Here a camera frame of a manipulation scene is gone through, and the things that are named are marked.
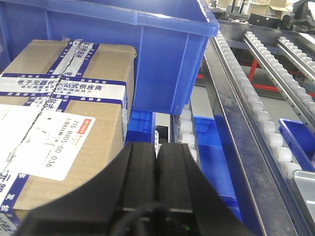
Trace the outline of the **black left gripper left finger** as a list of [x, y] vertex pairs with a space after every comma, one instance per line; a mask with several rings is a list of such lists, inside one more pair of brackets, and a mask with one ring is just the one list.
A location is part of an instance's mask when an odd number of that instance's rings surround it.
[[122, 219], [155, 198], [155, 151], [150, 143], [128, 143], [91, 180], [31, 210], [17, 236], [108, 236]]

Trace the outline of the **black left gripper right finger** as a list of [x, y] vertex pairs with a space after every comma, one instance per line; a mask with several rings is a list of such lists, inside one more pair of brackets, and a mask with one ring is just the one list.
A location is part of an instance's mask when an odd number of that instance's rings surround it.
[[162, 145], [157, 157], [159, 200], [172, 213], [168, 236], [252, 236], [203, 175], [187, 145]]

